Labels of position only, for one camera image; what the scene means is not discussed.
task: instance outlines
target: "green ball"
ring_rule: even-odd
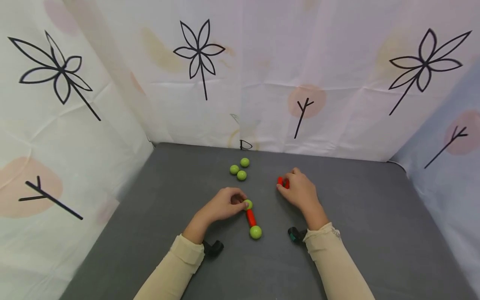
[[[252,207],[253,207],[253,203],[252,203],[250,200],[248,200],[248,199],[247,199],[247,200],[245,200],[245,201],[243,201],[243,202],[246,202],[246,203],[248,203],[248,207],[244,208],[243,210],[249,210],[249,209],[252,209]]]
[[[250,165],[250,160],[248,158],[242,158],[240,160],[240,165],[244,168],[248,167]]]
[[[237,178],[238,178],[238,180],[244,181],[245,179],[247,179],[247,172],[245,172],[243,170],[239,171],[237,173]]]
[[[240,171],[240,168],[239,168],[239,166],[237,166],[237,165],[232,165],[232,166],[230,167],[230,174],[232,174],[232,175],[237,175],[237,173],[238,173],[239,171]]]
[[[258,240],[259,238],[262,237],[262,229],[260,228],[260,226],[253,226],[252,228],[250,228],[250,236],[252,237],[252,239],[255,239],[255,240]]]

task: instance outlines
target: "black line drawing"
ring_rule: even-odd
[[[437,153],[437,155],[435,155],[434,158],[432,158],[432,160],[424,167],[424,169],[428,168],[428,166],[434,161],[437,159],[437,157],[442,154],[442,152],[448,148],[448,146],[450,146],[457,138],[459,137],[464,137],[464,136],[468,136],[468,133],[463,133],[467,127],[465,126],[464,128],[462,128],[462,130],[460,130],[458,133],[456,133],[456,130],[458,129],[458,126],[455,126],[455,130],[453,131],[453,134],[452,134],[452,138],[450,139],[450,141],[445,145],[445,147],[443,147],[439,153]]]
[[[393,114],[397,106],[400,104],[400,102],[402,102],[403,98],[415,82],[417,83],[417,88],[423,93],[430,84],[430,80],[432,79],[432,71],[446,72],[455,70],[462,66],[461,62],[444,57],[452,53],[458,46],[460,46],[471,32],[472,31],[470,30],[464,34],[454,37],[437,48],[437,35],[431,28],[429,28],[420,42],[418,57],[401,56],[390,60],[394,66],[407,71],[395,79],[388,89],[392,90],[408,83],[410,84],[393,110],[390,112],[390,114],[388,114],[389,116]],[[427,43],[432,43],[432,49],[425,49],[425,41],[427,41]]]
[[[50,54],[29,42],[14,37],[8,38],[15,47],[20,50],[20,52],[40,65],[40,67],[25,72],[20,77],[19,83],[41,84],[53,80],[53,90],[63,105],[67,103],[73,88],[88,106],[90,111],[92,111],[97,120],[101,121],[100,117],[95,113],[79,90],[82,89],[87,92],[92,92],[92,88],[80,76],[75,74],[82,66],[82,57],[73,55],[65,60],[62,51],[50,34],[45,31],[45,35],[50,44]]]
[[[190,62],[190,79],[195,77],[200,69],[202,74],[202,81],[204,83],[205,100],[207,98],[207,89],[205,87],[204,68],[210,74],[215,75],[215,66],[209,56],[215,56],[222,53],[225,48],[218,44],[208,44],[210,38],[210,19],[208,19],[200,28],[198,37],[195,36],[193,31],[184,22],[180,21],[183,37],[189,47],[178,47],[173,50],[173,53],[180,57],[192,60]]]
[[[248,147],[248,148],[244,147],[243,143],[248,144],[248,146],[250,146],[250,147]],[[251,143],[249,143],[247,141],[244,141],[244,140],[240,140],[240,150],[250,150],[252,148],[253,148],[253,145]]]
[[[28,185],[28,187],[30,187],[31,189],[35,190],[37,193],[39,193],[41,196],[35,196],[35,197],[26,197],[26,198],[20,198],[18,199],[18,201],[29,201],[29,200],[36,200],[36,199],[49,199],[50,201],[52,201],[53,203],[55,203],[56,205],[60,206],[61,208],[63,208],[64,210],[68,211],[69,213],[71,213],[72,215],[74,215],[75,217],[77,217],[78,219],[80,220],[83,220],[84,218],[79,215],[78,213],[74,212],[73,210],[69,209],[65,204],[63,204],[62,202],[58,201],[57,199],[53,198],[52,196],[50,196],[47,192],[45,192],[44,190],[42,190],[42,184],[40,182],[40,176],[37,176],[36,177],[36,185],[34,185],[33,183],[29,182],[29,181],[25,181],[25,184]]]
[[[305,113],[305,111],[306,111],[306,109],[307,109],[307,106],[310,105],[310,104],[315,103],[315,101],[312,101],[312,102],[309,103],[308,100],[309,100],[309,98],[307,98],[307,100],[305,100],[305,104],[304,104],[303,106],[300,104],[299,101],[297,101],[297,104],[299,105],[299,107],[300,107],[300,109],[301,109],[301,116],[300,116],[299,123],[298,123],[298,125],[297,125],[297,131],[295,131],[295,137],[294,137],[294,139],[297,138],[297,134],[299,133],[300,123],[301,123],[301,121],[302,121],[302,119],[303,119],[303,114]]]

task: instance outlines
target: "gray surface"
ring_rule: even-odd
[[[251,165],[238,182],[228,170],[242,157]],[[249,238],[244,214],[214,224],[206,240],[225,249],[204,260],[182,299],[326,299],[306,249],[287,236],[305,223],[275,189],[295,166],[316,184],[377,300],[476,299],[399,166],[177,144],[150,156],[61,299],[131,300],[194,213],[226,186],[253,201],[264,235]]]

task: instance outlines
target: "red magnetic rod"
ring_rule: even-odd
[[[255,216],[253,215],[253,211],[251,209],[247,210],[247,220],[250,227],[257,225],[257,221],[255,221]]]

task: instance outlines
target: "beige long-sleeve shirt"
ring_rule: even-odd
[[[320,273],[328,300],[374,300],[332,223],[308,230],[303,241]],[[203,259],[203,245],[177,236],[134,300],[180,300]]]

